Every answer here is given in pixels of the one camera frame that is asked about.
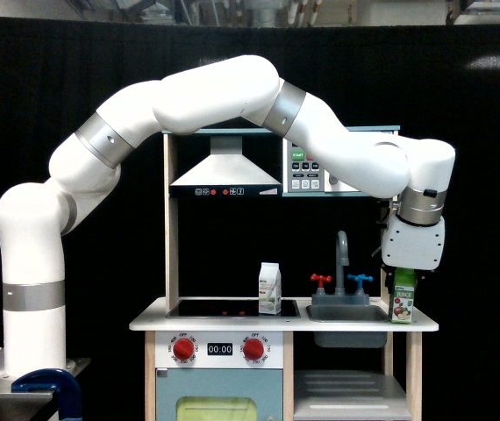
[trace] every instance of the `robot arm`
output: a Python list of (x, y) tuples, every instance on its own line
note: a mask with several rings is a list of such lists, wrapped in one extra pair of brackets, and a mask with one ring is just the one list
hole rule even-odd
[(51, 178), (0, 200), (4, 361), (8, 376), (65, 367), (64, 258), (73, 230), (117, 185), (119, 163), (148, 136), (187, 134), (243, 117), (299, 145), (371, 196), (400, 195), (383, 236), (390, 266), (435, 268), (454, 150), (437, 140), (350, 133), (322, 100), (285, 82), (261, 57), (241, 56), (122, 89), (54, 152)]

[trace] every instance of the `button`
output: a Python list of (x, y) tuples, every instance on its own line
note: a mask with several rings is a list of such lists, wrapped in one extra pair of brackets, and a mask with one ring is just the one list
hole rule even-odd
[(304, 161), (304, 151), (293, 151), (293, 161)]
[(178, 360), (186, 361), (194, 354), (194, 344), (189, 339), (180, 339), (174, 344), (173, 351)]
[(242, 348), (244, 356), (249, 360), (259, 360), (264, 354), (264, 345), (259, 339), (249, 339)]

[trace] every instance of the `faucet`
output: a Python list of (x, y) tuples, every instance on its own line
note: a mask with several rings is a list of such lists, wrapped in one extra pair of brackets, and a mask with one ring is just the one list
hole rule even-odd
[(344, 266), (349, 266), (349, 252), (347, 249), (347, 235), (344, 231), (338, 231), (336, 239), (336, 289), (334, 295), (346, 294), (344, 288)]
[(358, 283), (355, 294), (346, 295), (344, 288), (344, 266), (349, 266), (349, 251), (347, 246), (347, 235), (344, 231), (338, 231), (336, 239), (336, 289), (333, 294), (326, 294), (324, 283), (332, 280), (331, 276), (312, 274), (311, 281), (318, 282), (317, 292), (312, 294), (312, 305), (368, 305), (369, 295), (363, 292), (363, 281), (373, 281), (372, 276), (347, 275), (347, 279), (354, 279)]

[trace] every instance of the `ceiling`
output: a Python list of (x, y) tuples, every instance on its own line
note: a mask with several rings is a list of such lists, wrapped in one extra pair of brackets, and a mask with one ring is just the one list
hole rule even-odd
[(500, 24), (500, 0), (0, 0), (0, 16), (277, 28), (478, 25)]

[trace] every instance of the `digital timer display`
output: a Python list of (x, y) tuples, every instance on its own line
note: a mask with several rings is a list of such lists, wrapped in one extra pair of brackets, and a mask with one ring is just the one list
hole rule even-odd
[(207, 344), (207, 355), (232, 355), (232, 344)]

